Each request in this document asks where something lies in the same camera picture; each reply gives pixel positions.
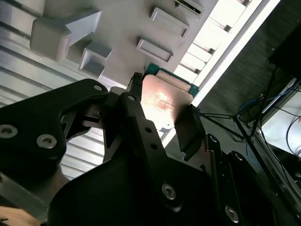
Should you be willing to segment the gripper black left finger with wide plate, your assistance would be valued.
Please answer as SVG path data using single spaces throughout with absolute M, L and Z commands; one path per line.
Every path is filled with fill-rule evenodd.
M 91 128 L 104 132 L 104 163 L 123 154 L 142 165 L 154 194 L 176 198 L 172 171 L 155 125 L 142 106 L 143 77 L 135 73 L 130 89 L 116 94 L 84 79 L 5 106 L 0 110 L 0 170 L 31 184 L 53 175 L 72 138 Z

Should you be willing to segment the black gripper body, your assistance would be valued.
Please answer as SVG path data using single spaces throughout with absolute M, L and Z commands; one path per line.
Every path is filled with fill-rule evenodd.
M 50 226 L 206 226 L 207 178 L 180 161 L 169 159 L 169 184 L 176 198 L 154 194 L 138 160 L 123 154 L 67 183 L 48 211 Z

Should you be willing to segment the gripper black right finger with narrow bars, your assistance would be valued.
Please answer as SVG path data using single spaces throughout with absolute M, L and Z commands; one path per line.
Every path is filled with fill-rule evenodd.
M 219 140 L 205 131 L 199 109 L 184 107 L 175 121 L 184 160 L 206 173 L 212 183 L 217 212 L 227 226 L 294 226 L 295 211 L 267 165 L 260 165 L 266 183 L 236 151 L 224 153 Z

